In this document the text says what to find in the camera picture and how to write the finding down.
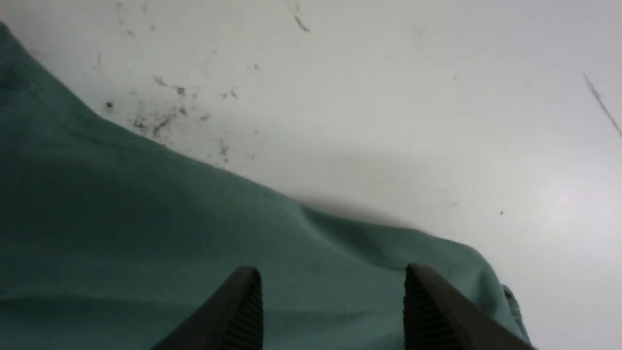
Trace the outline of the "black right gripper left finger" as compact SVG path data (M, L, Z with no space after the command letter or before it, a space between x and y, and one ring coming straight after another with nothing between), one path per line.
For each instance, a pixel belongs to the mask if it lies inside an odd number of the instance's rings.
M262 283L256 268L242 266L154 350L261 350Z

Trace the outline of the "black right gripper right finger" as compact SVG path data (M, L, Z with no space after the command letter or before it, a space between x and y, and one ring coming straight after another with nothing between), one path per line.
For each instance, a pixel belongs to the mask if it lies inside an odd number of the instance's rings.
M406 350L532 350L471 303L433 268L406 267L403 331Z

